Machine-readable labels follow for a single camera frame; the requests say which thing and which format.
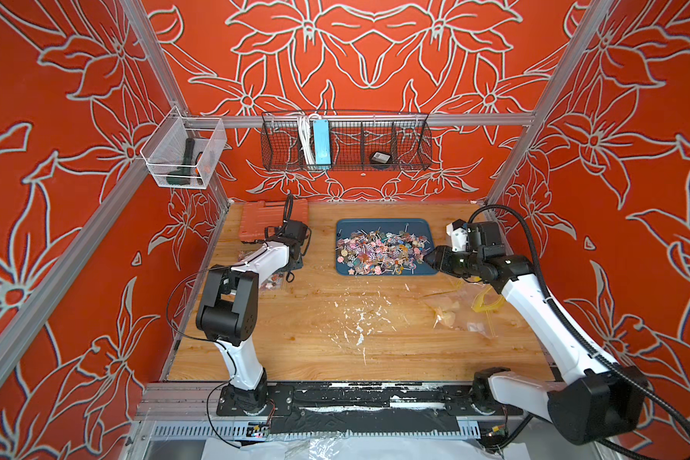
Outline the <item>blue plastic tray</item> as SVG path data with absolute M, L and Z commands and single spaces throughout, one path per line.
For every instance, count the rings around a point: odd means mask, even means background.
M 335 270 L 343 276 L 431 276 L 435 247 L 422 218 L 349 218 L 335 228 Z

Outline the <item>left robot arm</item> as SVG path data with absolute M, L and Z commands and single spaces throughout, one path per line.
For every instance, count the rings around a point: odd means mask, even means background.
M 310 238 L 304 222 L 286 220 L 241 262 L 218 264 L 206 273 L 195 325 L 222 355 L 229 374 L 228 394 L 247 414 L 258 414 L 268 405 L 268 377 L 252 341 L 260 288 L 275 274 L 293 282 L 295 270 L 303 268 Z

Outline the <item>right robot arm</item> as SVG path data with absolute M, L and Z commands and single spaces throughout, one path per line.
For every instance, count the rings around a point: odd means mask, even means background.
M 431 268 L 468 281 L 479 279 L 507 300 L 530 326 L 557 366 L 557 383 L 519 375 L 507 367 L 475 373 L 471 402 L 479 410 L 501 404 L 552 423 L 574 445 L 636 429 L 647 379 L 634 366 L 621 367 L 599 347 L 542 284 L 540 270 L 510 255 L 495 222 L 456 220 L 448 245 L 427 253 Z

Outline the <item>orange tool case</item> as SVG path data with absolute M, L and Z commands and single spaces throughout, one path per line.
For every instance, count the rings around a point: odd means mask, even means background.
M 239 240 L 243 243 L 264 241 L 268 226 L 280 226 L 286 219 L 285 201 L 255 201 L 243 205 Z M 287 220 L 299 220 L 309 224 L 309 203 L 306 199 L 295 199 L 291 215 Z

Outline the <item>light blue power bank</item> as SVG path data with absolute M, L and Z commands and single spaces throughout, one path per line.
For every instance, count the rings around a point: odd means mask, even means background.
M 314 119 L 312 121 L 312 134 L 314 135 L 315 166 L 321 170 L 327 170 L 332 164 L 329 121 Z

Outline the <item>green black screwdriver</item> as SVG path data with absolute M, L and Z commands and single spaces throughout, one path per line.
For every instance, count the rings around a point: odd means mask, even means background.
M 195 139 L 189 137 L 185 141 L 185 149 L 182 156 L 181 164 L 175 168 L 170 174 L 167 174 L 167 182 L 172 186 L 189 185 L 194 175 L 194 150 Z

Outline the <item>clear acrylic box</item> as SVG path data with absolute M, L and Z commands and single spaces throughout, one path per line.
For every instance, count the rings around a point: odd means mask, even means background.
M 181 164 L 189 137 L 195 139 L 193 178 L 189 185 L 172 186 L 167 182 L 167 174 Z M 185 116 L 173 107 L 143 145 L 141 155 L 159 187 L 204 190 L 226 146 L 227 132 L 222 119 Z

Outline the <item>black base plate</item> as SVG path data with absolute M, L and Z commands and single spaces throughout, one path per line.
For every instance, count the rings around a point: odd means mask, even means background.
M 301 410 L 435 410 L 452 416 L 519 417 L 524 411 L 496 402 L 474 402 L 470 383 L 440 381 L 271 381 L 266 407 L 276 416 Z

